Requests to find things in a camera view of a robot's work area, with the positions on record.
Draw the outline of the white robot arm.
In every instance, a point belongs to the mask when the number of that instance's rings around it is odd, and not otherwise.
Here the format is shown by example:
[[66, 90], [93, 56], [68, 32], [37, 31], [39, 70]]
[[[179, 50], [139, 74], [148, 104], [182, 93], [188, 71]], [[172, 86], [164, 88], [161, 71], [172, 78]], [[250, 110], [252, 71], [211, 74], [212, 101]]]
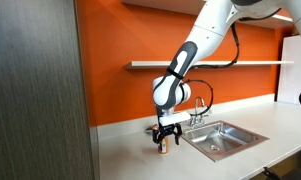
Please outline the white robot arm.
[[187, 71], [218, 48], [237, 20], [267, 18], [280, 9], [289, 12], [301, 35], [301, 0], [207, 0], [166, 73], [153, 81], [153, 100], [159, 124], [153, 132], [156, 144], [171, 134], [179, 137], [182, 134], [180, 123], [190, 118], [186, 112], [173, 111], [175, 106], [189, 98], [181, 84]]

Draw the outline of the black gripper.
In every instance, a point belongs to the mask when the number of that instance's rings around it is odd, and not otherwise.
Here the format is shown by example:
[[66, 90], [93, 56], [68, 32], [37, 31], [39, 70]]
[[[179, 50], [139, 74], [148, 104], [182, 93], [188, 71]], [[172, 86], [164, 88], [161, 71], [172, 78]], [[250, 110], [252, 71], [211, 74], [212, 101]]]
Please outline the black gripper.
[[170, 124], [166, 126], [159, 126], [159, 130], [153, 129], [152, 130], [152, 139], [155, 144], [160, 144], [164, 138], [164, 136], [169, 136], [173, 134], [175, 138], [175, 144], [179, 145], [179, 139], [182, 135], [182, 128], [179, 123]]

